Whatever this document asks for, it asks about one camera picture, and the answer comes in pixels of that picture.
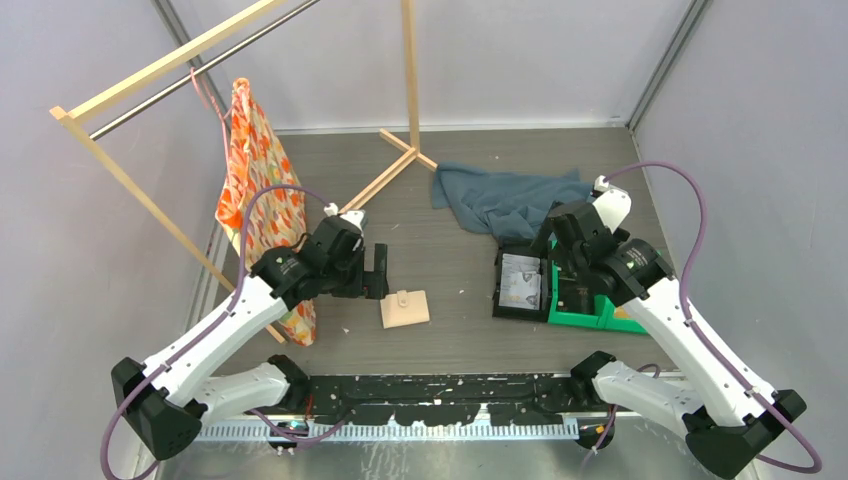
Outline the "beige leather card holder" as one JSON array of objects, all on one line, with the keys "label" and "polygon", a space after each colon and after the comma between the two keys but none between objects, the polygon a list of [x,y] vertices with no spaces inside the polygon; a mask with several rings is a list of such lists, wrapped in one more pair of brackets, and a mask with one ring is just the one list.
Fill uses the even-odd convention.
[{"label": "beige leather card holder", "polygon": [[380,301],[384,329],[427,323],[430,313],[426,292],[399,290]]}]

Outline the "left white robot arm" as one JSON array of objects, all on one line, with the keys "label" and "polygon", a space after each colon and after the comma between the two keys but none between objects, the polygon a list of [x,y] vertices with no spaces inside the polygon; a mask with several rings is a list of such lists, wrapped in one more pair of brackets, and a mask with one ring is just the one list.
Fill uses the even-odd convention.
[{"label": "left white robot arm", "polygon": [[280,246],[257,260],[239,289],[179,339],[142,362],[125,358],[112,369],[123,417],[153,457],[185,450],[205,426],[243,412],[305,406],[310,379],[291,359],[274,355],[245,372],[216,370],[256,333],[322,294],[383,299],[388,291],[385,244],[364,266],[363,210],[329,215],[299,248]]}]

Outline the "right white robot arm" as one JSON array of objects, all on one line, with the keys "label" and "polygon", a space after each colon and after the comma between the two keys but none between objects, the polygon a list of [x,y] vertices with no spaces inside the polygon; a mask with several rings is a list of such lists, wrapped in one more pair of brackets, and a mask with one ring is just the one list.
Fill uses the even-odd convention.
[{"label": "right white robot arm", "polygon": [[686,389],[649,377],[606,352],[573,367],[574,403],[640,414],[685,440],[712,474],[733,479],[806,409],[801,396],[755,374],[688,300],[671,265],[621,229],[629,195],[610,188],[589,201],[555,201],[531,248],[590,292],[623,308],[681,369]]}]

